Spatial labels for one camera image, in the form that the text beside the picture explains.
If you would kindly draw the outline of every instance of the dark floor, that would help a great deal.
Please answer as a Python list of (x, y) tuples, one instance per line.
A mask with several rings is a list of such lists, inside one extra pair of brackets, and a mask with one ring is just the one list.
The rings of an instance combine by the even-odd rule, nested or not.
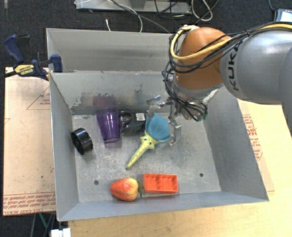
[[(108, 30), (105, 23), (111, 21), (113, 31), (137, 31), (138, 19), (128, 12), (80, 12), (75, 9), (74, 0), (8, 0), (5, 9), (5, 0), (0, 0), (0, 76), (6, 66), (12, 66), (14, 61), (6, 53), (3, 41), (12, 34), (31, 36), (31, 54), (40, 59), (46, 57), (46, 28), (73, 28)], [(274, 8), (292, 9), (292, 0), (271, 0)], [(268, 0), (219, 0), (213, 10), (213, 19), (205, 23), (206, 26), (220, 28), (225, 33), (239, 32), (268, 21), (272, 21), (273, 14)], [(176, 20), (173, 23), (170, 17), (159, 18), (155, 14), (142, 13), (155, 22), (175, 31), (185, 23), (193, 23), (193, 17), (185, 20)], [(144, 32), (164, 32), (154, 24), (143, 20)], [(0, 80), (0, 237), (29, 236), (33, 225), (33, 215), (22, 217), (3, 217), (1, 211), (2, 196), (2, 155), (3, 155), (3, 108), (4, 108), (4, 81)], [(36, 216), (35, 235), (43, 236), (44, 226), (39, 215)]]

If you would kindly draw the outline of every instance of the red block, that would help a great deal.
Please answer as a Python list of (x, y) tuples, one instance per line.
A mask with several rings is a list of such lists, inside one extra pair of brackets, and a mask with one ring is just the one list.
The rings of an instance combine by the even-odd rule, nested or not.
[(143, 187), (145, 193), (177, 193), (177, 175), (144, 174)]

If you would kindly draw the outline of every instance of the red apple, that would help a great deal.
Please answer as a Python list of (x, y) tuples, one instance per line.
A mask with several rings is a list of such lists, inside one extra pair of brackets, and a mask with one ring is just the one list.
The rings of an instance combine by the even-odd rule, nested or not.
[(124, 178), (111, 184), (111, 194), (123, 201), (133, 201), (138, 195), (138, 182), (134, 178)]

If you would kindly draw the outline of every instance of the blue clamp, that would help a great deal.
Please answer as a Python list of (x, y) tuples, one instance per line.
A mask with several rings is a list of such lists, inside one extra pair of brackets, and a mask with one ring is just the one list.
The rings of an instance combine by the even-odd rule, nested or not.
[(13, 66), (14, 73), (12, 73), (12, 75), (17, 74), (21, 77), (40, 77), (48, 80), (48, 72), (43, 69), (41, 65), (48, 65), (51, 63), (54, 66), (54, 72), (61, 73), (63, 71), (63, 64), (62, 59), (58, 54), (53, 54), (49, 60), (44, 62), (39, 62), (36, 59), (29, 60), (27, 58), (29, 57), (29, 39), (29, 35), (17, 37), (17, 35), (14, 34), (9, 36), (3, 43), (7, 53), (16, 60), (16, 64)]

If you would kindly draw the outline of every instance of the white label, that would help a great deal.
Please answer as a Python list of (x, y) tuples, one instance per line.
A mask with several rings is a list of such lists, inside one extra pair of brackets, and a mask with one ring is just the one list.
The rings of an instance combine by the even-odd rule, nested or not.
[(136, 113), (136, 119), (137, 121), (145, 121), (144, 113)]

